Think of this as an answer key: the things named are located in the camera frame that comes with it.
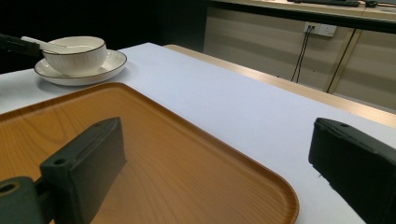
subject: saucer rim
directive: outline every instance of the saucer rim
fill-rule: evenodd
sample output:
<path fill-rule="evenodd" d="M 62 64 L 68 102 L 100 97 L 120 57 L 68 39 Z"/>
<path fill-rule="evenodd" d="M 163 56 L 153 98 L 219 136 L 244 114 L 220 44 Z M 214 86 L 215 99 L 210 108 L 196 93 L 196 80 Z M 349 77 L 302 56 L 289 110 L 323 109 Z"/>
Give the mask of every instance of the saucer rim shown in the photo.
<path fill-rule="evenodd" d="M 122 62 L 122 64 L 120 64 L 119 66 L 115 66 L 115 67 L 111 68 L 111 70 L 108 70 L 108 71 L 105 71 L 105 72 L 102 72 L 102 73 L 97 73 L 97 74 L 94 74 L 94 75 L 84 76 L 84 77 L 50 77 L 50 76 L 46 76 L 46 75 L 40 74 L 40 73 L 36 70 L 37 65 L 38 65 L 40 62 L 42 62 L 42 61 L 43 61 L 43 62 L 45 61 L 46 64 L 48 65 L 48 67 L 50 67 L 51 69 L 53 69 L 53 70 L 54 70 L 55 72 L 57 72 L 58 74 L 61 74 L 61 75 L 64 75 L 64 74 L 62 74 L 62 73 L 56 71 L 54 68 L 52 68 L 52 67 L 49 65 L 49 63 L 47 62 L 47 60 L 46 60 L 45 58 L 41 59 L 40 61 L 38 61 L 38 62 L 35 64 L 34 70 L 35 70 L 35 72 L 36 72 L 38 75 L 40 75 L 40 76 L 42 76 L 42 77 L 45 77 L 45 78 L 53 78 L 53 79 L 61 79 L 61 80 L 81 79 L 81 78 L 102 76 L 102 75 L 105 75 L 105 74 L 107 74 L 107 73 L 113 72 L 113 71 L 115 71 L 115 70 L 117 70 L 117 69 L 123 67 L 123 66 L 126 64 L 126 62 L 128 61 L 127 56 L 126 56 L 124 53 L 120 52 L 120 51 L 113 50 L 113 49 L 108 49 L 107 51 L 116 52 L 116 53 L 122 55 L 122 56 L 123 56 L 123 62 Z"/>

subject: bowl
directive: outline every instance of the bowl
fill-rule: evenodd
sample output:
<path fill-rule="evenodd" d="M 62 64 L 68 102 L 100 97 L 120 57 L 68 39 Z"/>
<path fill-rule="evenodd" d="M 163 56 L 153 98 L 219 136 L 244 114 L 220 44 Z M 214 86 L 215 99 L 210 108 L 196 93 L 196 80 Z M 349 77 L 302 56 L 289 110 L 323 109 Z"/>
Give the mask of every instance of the bowl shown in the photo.
<path fill-rule="evenodd" d="M 105 40 L 95 36 L 69 36 L 52 40 L 50 43 L 67 47 L 89 46 L 92 48 L 65 54 L 42 51 L 49 66 L 70 77 L 85 77 L 95 74 L 107 56 Z"/>

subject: white tabletop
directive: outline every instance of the white tabletop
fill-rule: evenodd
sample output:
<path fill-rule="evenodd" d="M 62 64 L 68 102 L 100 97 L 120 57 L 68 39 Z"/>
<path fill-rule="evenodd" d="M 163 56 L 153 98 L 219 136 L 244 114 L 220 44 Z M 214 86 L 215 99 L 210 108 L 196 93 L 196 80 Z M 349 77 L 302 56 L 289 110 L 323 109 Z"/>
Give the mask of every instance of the white tabletop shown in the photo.
<path fill-rule="evenodd" d="M 315 119 L 336 119 L 396 147 L 396 129 L 150 43 L 121 49 L 122 82 L 283 176 L 299 198 L 297 223 L 364 223 L 308 162 Z M 0 75 L 0 113 L 84 87 L 33 69 Z"/>

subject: dark wall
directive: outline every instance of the dark wall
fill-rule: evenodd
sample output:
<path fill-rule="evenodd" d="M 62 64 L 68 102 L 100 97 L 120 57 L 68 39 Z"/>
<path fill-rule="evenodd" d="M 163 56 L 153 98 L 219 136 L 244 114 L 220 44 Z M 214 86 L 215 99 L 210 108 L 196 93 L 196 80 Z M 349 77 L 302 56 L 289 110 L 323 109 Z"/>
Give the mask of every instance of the dark wall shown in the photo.
<path fill-rule="evenodd" d="M 13 1 L 2 4 L 0 34 L 51 41 L 103 38 L 108 49 L 151 42 L 202 51 L 208 0 Z M 33 68 L 41 59 L 0 50 L 0 74 Z"/>

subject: tray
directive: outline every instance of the tray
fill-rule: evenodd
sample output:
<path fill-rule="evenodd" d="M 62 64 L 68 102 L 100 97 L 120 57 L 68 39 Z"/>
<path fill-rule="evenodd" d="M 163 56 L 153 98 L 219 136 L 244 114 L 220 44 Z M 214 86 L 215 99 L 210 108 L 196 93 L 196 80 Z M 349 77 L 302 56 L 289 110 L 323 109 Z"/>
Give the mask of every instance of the tray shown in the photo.
<path fill-rule="evenodd" d="M 92 223 L 295 222 L 298 199 L 285 179 L 121 83 L 0 115 L 0 179 L 39 178 L 44 159 L 113 117 L 127 163 Z"/>

